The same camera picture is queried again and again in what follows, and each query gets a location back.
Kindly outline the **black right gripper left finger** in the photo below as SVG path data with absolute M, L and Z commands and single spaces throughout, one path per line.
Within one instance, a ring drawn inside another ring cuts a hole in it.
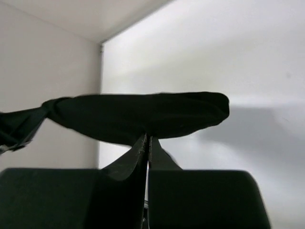
M 84 229 L 141 229 L 147 174 L 147 135 L 103 169 L 84 169 L 90 180 Z

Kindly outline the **black skirt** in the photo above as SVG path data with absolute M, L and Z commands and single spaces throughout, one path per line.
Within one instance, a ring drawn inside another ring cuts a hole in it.
M 107 143 L 132 146 L 142 135 L 176 138 L 216 126 L 230 113 L 222 93 L 91 94 L 45 101 L 0 115 L 0 151 L 28 145 L 45 119 Z

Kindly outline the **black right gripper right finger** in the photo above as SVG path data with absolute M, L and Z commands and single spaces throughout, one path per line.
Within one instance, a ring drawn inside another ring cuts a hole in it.
M 152 137 L 149 145 L 148 224 L 151 229 L 173 229 L 178 223 L 175 210 L 178 175 L 183 170 Z

